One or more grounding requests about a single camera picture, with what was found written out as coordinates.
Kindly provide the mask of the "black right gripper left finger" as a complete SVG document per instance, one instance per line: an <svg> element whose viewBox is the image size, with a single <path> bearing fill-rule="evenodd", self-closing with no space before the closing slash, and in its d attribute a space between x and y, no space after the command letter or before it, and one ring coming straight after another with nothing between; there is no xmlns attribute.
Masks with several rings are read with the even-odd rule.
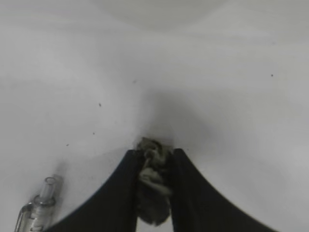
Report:
<svg viewBox="0 0 309 232"><path fill-rule="evenodd" d="M115 171L82 206L48 232L134 232L136 188L144 163L140 151L128 150Z"/></svg>

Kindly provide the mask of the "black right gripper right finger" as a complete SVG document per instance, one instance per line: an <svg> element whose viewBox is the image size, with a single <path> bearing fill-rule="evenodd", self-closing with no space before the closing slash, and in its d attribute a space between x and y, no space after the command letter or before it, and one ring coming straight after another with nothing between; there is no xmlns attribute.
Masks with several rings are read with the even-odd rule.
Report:
<svg viewBox="0 0 309 232"><path fill-rule="evenodd" d="M180 148L169 158L171 217L175 232L271 232L214 188Z"/></svg>

